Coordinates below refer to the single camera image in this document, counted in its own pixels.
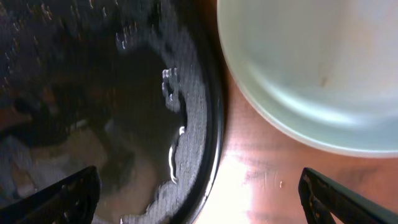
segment liquid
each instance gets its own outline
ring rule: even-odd
[[[14,125],[0,123],[0,166],[17,164],[0,171],[0,185],[8,186],[3,205],[95,165],[102,181],[97,215],[118,222],[121,215],[144,213],[163,183],[178,182],[174,153],[187,119],[177,69],[167,68],[148,45],[121,54],[118,46],[127,38],[118,39],[122,22],[109,8],[99,9],[106,20],[100,29],[75,30],[73,19],[57,17],[50,7],[39,9],[33,12],[41,16],[39,26],[52,31],[22,35],[31,38],[35,57],[15,44],[25,43],[15,33],[23,33],[29,21],[15,25],[16,41],[6,52],[4,95],[11,103],[3,103],[1,111],[13,111],[10,119],[23,118]],[[72,18],[78,13],[73,9]],[[177,110],[167,106],[172,101]],[[17,184],[13,169],[27,172],[32,183]],[[24,195],[18,194],[21,189]]]

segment black object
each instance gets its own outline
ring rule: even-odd
[[[0,223],[91,223],[100,179],[90,166],[0,210]]]
[[[321,173],[304,168],[298,185],[301,204],[309,224],[398,223],[398,215],[347,189]]]

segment white plate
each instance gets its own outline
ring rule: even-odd
[[[398,2],[218,0],[221,45],[249,102],[328,152],[398,156]]]

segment tabletop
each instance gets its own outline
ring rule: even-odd
[[[271,126],[246,101],[222,57],[217,0],[196,0],[211,43],[222,58],[226,100],[223,153],[199,223],[307,223],[298,185],[311,167],[398,213],[398,159],[339,156],[299,143]]]

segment brown wooden surface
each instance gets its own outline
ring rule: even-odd
[[[216,0],[197,4],[221,58]],[[197,224],[306,223],[297,191],[304,167],[398,212],[398,159],[339,156],[294,141],[252,108],[226,66],[223,75],[228,104],[222,160]]]

